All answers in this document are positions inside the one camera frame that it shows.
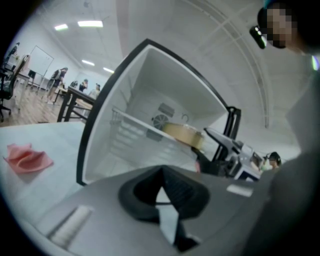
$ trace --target office chair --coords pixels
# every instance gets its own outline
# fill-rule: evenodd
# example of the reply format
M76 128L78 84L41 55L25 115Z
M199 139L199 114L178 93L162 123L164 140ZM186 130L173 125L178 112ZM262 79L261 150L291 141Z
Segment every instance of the office chair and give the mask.
M21 69L24 67L26 61L28 60L29 56L25 56L20 63L20 66L17 68L16 72L12 75L10 80L8 81L8 86L5 87L5 76L1 76L1 90L0 90L0 116L1 116L1 123L4 121L4 114L2 113L2 110L9 111L9 116L11 115L11 109L4 106L4 100L10 100L12 96L14 95L14 87L15 87L15 81L17 79L17 75L21 71Z

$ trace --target white ceiling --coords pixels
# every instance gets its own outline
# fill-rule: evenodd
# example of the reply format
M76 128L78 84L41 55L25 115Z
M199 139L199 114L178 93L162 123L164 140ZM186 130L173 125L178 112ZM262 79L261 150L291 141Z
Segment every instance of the white ceiling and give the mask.
M260 50L249 34L262 0L53 0L38 10L43 25L81 65L105 74L145 38L186 59L243 122L288 134L285 113L307 84L311 60L287 50ZM103 28L77 21L102 20ZM54 26L69 29L55 31Z

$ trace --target white wall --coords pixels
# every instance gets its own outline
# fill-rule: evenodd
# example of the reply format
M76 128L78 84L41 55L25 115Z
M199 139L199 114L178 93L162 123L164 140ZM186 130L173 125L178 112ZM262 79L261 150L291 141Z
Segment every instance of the white wall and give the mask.
M88 79L88 88L85 89L83 92L85 94L89 94L91 90L96 88L96 84L101 85L101 87L100 87L100 90L101 90L104 87L104 85L107 82L109 77L110 76L108 76L108 75L101 75L101 74L98 74L98 73L90 71L90 70L81 69L74 80L77 80L78 85L79 85L85 79Z
M293 138L245 123L240 123L236 139L251 146L262 155L276 151L282 158L282 162L294 159L301 153Z
M47 70L45 75L46 78L49 79L57 69L67 67L68 72L64 77L66 85L70 85L71 82L75 80L79 73L79 66L55 43L52 36L41 25L35 15L24 24L12 41L12 45L9 49L11 49L17 42L20 42L17 55L21 58L25 54L30 54L35 46L38 46L54 58Z

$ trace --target open cabinet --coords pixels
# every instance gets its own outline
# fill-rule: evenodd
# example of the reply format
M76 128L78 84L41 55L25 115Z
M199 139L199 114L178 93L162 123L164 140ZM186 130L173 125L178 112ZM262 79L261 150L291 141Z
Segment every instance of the open cabinet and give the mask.
M77 182L155 165L196 171L191 147L163 132L164 124L226 134L230 122L230 108L199 72L146 39L118 66L94 103L80 143ZM218 146L205 137L201 151L212 159Z

